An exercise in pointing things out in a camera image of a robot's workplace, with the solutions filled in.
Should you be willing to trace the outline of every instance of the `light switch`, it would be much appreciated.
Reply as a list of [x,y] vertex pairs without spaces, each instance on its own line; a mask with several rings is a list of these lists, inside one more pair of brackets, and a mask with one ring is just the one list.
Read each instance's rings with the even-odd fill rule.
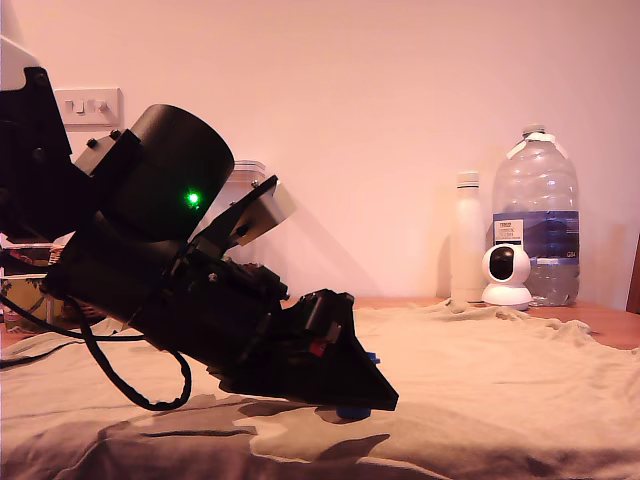
[[62,89],[54,93],[65,125],[121,126],[119,88]]
[[84,100],[78,100],[73,102],[73,113],[78,115],[84,115]]

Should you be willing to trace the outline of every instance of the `fabric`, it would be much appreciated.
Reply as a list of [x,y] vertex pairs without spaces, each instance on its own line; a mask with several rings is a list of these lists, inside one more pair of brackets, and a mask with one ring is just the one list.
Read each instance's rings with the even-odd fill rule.
[[[192,361],[192,399],[150,413],[74,343],[5,369],[2,478],[640,479],[639,349],[600,345],[581,322],[450,301],[358,310],[356,332],[400,394],[360,421],[229,395]],[[40,335],[3,358],[67,341]],[[179,394],[168,354],[102,346],[152,401]]]

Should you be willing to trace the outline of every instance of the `clear container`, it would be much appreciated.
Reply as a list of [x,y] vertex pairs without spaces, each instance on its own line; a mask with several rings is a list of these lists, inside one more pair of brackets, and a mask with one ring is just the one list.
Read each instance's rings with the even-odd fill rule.
[[[207,213],[204,214],[200,223],[194,230],[191,238],[208,227],[209,224],[222,212],[224,212],[233,202],[237,202],[253,188],[254,182],[262,183],[266,178],[265,166],[253,160],[238,160],[231,176],[224,184],[222,190],[213,201]],[[262,252],[256,242],[251,242],[244,246],[236,246],[227,252],[231,259],[240,264],[256,263],[262,264]]]
[[579,288],[576,170],[544,126],[523,130],[523,141],[500,165],[493,187],[494,243],[522,245],[531,258],[525,283],[532,305],[575,302]]

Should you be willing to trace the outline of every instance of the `bottle label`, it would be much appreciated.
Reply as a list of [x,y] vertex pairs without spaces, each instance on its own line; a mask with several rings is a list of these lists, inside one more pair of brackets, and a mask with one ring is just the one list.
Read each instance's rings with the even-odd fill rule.
[[578,265],[578,212],[508,212],[493,216],[494,244],[522,245],[534,265]]

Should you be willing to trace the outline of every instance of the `white security camera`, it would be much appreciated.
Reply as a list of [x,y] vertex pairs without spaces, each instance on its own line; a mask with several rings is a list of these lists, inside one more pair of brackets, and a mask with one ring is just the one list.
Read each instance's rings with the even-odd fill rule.
[[489,285],[484,289],[482,301],[526,310],[533,300],[524,286],[529,278],[529,256],[519,245],[502,243],[490,248],[482,258],[482,272]]

